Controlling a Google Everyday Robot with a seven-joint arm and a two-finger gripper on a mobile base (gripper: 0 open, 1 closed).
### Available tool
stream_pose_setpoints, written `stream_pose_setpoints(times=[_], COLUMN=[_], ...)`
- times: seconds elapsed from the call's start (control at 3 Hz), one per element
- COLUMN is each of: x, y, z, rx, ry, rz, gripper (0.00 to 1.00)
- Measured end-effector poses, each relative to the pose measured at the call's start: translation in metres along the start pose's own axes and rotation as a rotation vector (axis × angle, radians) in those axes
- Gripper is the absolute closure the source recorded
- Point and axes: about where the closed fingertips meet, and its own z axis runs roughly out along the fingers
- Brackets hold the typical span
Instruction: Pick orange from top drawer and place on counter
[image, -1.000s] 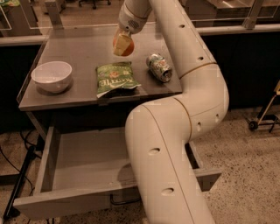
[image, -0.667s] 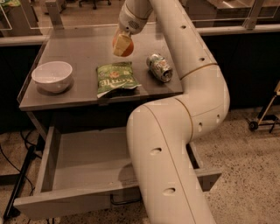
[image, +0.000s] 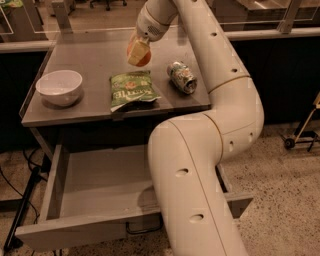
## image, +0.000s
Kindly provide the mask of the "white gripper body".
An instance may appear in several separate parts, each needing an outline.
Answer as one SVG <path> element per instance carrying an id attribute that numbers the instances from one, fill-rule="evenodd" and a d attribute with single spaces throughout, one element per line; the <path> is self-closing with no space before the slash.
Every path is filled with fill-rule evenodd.
<path id="1" fill-rule="evenodd" d="M 147 0 L 136 22 L 138 36 L 150 42 L 159 41 L 177 14 L 173 0 Z"/>

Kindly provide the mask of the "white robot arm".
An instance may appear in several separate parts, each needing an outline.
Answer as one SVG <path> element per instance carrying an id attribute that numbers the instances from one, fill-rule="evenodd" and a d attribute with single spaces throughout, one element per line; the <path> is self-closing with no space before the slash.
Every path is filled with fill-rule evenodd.
<path id="1" fill-rule="evenodd" d="M 256 141 L 263 106 L 205 0 L 147 0 L 134 39 L 161 39 L 175 17 L 184 24 L 211 107 L 168 119 L 149 137 L 149 168 L 170 245 L 174 256 L 248 256 L 215 168 Z"/>

